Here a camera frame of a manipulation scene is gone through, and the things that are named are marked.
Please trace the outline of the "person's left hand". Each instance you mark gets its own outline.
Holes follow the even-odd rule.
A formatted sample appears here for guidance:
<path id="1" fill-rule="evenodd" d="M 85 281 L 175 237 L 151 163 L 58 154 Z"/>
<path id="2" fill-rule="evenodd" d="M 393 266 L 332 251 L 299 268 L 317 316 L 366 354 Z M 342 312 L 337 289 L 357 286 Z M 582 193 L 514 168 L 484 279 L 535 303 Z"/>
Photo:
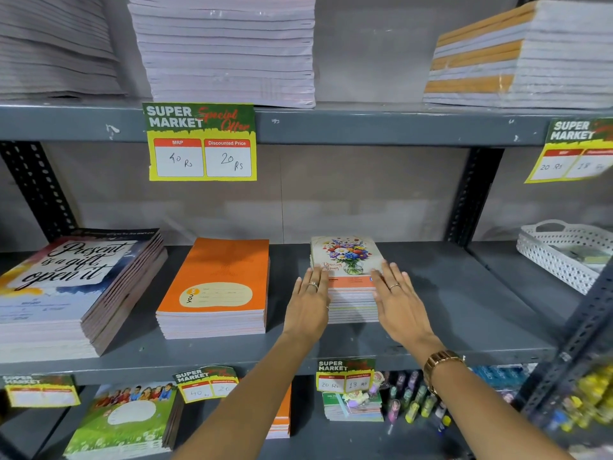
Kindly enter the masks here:
<path id="1" fill-rule="evenodd" d="M 308 268 L 303 276 L 303 298 L 292 301 L 292 294 L 287 305 L 283 334 L 294 340 L 307 342 L 313 346 L 323 334 L 329 320 L 329 305 L 317 295 L 316 265 Z"/>

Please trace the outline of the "person's right hand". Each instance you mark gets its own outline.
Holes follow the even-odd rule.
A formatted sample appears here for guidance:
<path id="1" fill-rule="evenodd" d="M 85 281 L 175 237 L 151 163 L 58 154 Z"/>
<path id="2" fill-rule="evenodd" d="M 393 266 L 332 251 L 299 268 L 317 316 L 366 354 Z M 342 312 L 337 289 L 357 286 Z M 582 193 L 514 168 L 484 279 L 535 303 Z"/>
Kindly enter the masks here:
<path id="1" fill-rule="evenodd" d="M 417 303 L 409 302 L 405 295 L 402 275 L 408 274 L 400 271 L 394 262 L 389 262 L 389 265 L 394 273 L 393 293 L 389 293 L 381 280 L 381 267 L 371 271 L 379 322 L 389 336 L 401 344 L 415 360 L 427 359 L 432 353 L 444 350 L 445 346 L 434 334 L 425 305 L 418 294 Z"/>

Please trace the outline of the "stack of flower-print notebooks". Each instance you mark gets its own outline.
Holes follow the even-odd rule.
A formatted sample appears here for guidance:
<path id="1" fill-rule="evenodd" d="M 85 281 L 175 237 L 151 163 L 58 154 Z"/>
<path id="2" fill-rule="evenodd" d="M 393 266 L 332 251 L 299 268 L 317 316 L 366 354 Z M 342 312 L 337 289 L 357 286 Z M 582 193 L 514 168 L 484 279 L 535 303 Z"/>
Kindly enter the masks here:
<path id="1" fill-rule="evenodd" d="M 371 271 L 380 269 L 381 252 L 370 237 L 322 236 L 310 241 L 310 262 L 329 273 L 329 324 L 374 323 L 378 310 Z"/>

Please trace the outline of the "person's left forearm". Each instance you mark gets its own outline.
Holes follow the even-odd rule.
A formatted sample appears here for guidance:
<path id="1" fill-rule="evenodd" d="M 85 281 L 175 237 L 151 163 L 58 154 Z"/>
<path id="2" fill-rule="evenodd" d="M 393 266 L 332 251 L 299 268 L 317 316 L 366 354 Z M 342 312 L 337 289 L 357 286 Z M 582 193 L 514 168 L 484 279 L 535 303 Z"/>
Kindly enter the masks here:
<path id="1" fill-rule="evenodd" d="M 304 358 L 323 328 L 283 331 L 171 460 L 256 460 Z"/>

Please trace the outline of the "person's right forearm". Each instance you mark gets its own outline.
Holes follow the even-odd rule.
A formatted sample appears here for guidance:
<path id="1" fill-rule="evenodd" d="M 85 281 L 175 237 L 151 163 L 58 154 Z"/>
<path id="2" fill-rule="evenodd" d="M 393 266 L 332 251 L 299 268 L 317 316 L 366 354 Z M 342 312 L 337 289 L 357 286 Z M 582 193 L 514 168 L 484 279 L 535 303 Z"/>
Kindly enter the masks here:
<path id="1" fill-rule="evenodd" d="M 575 460 L 461 363 L 444 363 L 433 385 L 476 460 Z"/>

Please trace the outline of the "grey metal shelving rack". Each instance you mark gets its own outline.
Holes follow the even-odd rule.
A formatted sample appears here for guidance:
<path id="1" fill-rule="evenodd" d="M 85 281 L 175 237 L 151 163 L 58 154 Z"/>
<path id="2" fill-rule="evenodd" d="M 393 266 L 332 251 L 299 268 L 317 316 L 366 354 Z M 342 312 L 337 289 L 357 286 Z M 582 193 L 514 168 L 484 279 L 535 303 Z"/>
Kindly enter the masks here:
<path id="1" fill-rule="evenodd" d="M 148 181 L 140 104 L 151 97 L 127 0 L 102 0 L 124 97 L 0 97 L 0 140 L 41 143 L 81 227 L 159 227 L 169 258 L 102 357 L 0 365 L 73 371 L 83 406 L 39 415 L 38 457 L 59 459 L 101 383 L 141 382 L 208 364 L 251 367 L 272 346 L 318 234 L 371 236 L 411 274 L 433 328 L 472 363 L 552 358 L 581 298 L 514 251 L 545 218 L 613 226 L 613 175 L 521 182 L 544 139 L 544 108 L 425 105 L 441 33 L 521 0 L 316 0 L 316 107 L 256 110 L 258 180 Z M 196 237 L 268 238 L 266 335 L 165 342 L 154 317 Z"/>

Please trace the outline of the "gold wrist watch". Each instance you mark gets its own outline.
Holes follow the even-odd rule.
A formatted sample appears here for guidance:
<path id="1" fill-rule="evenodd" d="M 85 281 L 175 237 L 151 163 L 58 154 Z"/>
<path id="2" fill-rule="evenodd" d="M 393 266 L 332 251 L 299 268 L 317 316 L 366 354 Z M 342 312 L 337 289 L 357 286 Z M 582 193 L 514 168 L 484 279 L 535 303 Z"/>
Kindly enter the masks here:
<path id="1" fill-rule="evenodd" d="M 422 370 L 423 377 L 424 377 L 424 384 L 426 385 L 427 389 L 433 395 L 438 395 L 438 392 L 433 385 L 434 370 L 444 363 L 451 363 L 451 362 L 461 363 L 464 366 L 466 366 L 465 357 L 460 356 L 456 354 L 454 351 L 451 351 L 449 349 L 445 349 L 445 350 L 441 350 L 441 351 L 432 353 L 425 361 L 425 364 Z"/>

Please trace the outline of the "green and yellow price label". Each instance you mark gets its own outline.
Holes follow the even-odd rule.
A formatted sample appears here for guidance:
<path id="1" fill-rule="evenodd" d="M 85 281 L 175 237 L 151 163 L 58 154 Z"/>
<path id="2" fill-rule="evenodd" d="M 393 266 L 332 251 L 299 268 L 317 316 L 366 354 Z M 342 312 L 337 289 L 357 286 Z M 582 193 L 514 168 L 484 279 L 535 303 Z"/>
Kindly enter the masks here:
<path id="1" fill-rule="evenodd" d="M 222 365 L 183 371 L 173 379 L 185 403 L 225 398 L 239 383 L 235 370 Z"/>
<path id="2" fill-rule="evenodd" d="M 366 391 L 372 386 L 375 365 L 373 357 L 319 359 L 316 390 L 336 394 Z"/>
<path id="3" fill-rule="evenodd" d="M 144 102 L 149 180 L 256 181 L 253 104 Z"/>
<path id="4" fill-rule="evenodd" d="M 12 408 L 50 409 L 81 404 L 70 374 L 2 376 L 0 380 Z"/>
<path id="5" fill-rule="evenodd" d="M 588 180 L 613 169 L 613 116 L 553 119 L 525 184 Z"/>

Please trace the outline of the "group of colourful pens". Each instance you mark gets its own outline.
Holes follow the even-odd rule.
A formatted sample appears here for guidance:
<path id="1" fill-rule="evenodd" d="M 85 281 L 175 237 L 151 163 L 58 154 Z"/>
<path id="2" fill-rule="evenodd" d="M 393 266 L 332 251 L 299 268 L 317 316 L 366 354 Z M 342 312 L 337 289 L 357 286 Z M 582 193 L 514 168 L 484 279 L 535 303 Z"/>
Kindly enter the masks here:
<path id="1" fill-rule="evenodd" d="M 427 388 L 422 371 L 385 371 L 382 376 L 379 392 L 384 403 L 387 435 L 402 423 L 425 427 L 438 437 L 447 432 L 451 424 L 447 408 Z"/>

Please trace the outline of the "stack of thin orange notebooks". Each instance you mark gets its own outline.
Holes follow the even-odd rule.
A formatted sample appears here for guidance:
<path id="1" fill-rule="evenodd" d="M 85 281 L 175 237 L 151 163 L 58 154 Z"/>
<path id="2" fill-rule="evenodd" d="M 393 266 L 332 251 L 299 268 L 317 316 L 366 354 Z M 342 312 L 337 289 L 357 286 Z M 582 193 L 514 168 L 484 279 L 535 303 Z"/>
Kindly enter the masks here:
<path id="1" fill-rule="evenodd" d="M 291 428 L 291 395 L 292 384 L 289 385 L 280 408 L 275 415 L 273 423 L 267 433 L 266 440 L 288 439 Z"/>

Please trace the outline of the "slotted grey metal upright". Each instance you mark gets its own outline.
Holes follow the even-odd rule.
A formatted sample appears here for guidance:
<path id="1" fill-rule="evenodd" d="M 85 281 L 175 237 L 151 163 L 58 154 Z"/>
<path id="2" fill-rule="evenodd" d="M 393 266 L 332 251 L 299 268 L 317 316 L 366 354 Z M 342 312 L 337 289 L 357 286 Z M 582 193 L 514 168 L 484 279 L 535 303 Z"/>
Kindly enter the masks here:
<path id="1" fill-rule="evenodd" d="M 599 357 L 613 350 L 613 257 L 564 325 L 562 344 L 550 361 L 539 363 L 512 406 L 543 428 Z"/>

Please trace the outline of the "green packet in basket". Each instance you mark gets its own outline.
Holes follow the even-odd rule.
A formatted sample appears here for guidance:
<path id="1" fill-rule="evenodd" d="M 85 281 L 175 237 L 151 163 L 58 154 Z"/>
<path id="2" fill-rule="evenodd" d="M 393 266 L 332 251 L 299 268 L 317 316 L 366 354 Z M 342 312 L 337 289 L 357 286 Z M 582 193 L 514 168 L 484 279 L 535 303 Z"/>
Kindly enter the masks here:
<path id="1" fill-rule="evenodd" d="M 610 258 L 613 256 L 613 254 L 607 253 L 601 249 L 587 247 L 585 245 L 549 246 L 570 257 L 571 259 L 589 267 L 603 267 L 609 262 Z"/>

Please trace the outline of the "stack of green children-print notebooks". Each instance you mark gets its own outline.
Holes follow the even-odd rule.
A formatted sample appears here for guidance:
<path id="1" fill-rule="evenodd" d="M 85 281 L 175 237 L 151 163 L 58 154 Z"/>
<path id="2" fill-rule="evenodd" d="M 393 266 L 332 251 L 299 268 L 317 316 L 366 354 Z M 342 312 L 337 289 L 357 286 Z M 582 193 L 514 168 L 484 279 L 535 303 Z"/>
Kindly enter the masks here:
<path id="1" fill-rule="evenodd" d="M 172 381 L 101 385 L 63 456 L 131 460 L 169 453 L 184 406 Z"/>

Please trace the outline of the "stack of script-print notebooks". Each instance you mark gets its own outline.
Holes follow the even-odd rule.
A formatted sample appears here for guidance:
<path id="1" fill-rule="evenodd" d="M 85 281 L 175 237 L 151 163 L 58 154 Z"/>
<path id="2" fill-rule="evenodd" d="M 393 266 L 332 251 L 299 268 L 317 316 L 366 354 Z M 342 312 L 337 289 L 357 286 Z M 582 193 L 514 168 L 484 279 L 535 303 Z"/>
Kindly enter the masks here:
<path id="1" fill-rule="evenodd" d="M 0 364 L 99 357 L 167 260 L 160 229 L 78 229 L 0 276 Z"/>

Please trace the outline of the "stack of white notebooks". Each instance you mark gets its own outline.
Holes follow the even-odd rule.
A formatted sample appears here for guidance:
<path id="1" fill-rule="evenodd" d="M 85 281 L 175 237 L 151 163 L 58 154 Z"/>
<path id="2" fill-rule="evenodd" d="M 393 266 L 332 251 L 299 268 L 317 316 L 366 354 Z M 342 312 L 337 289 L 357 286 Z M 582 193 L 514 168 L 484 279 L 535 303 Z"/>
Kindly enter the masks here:
<path id="1" fill-rule="evenodd" d="M 313 108 L 316 0 L 128 0 L 155 102 Z"/>

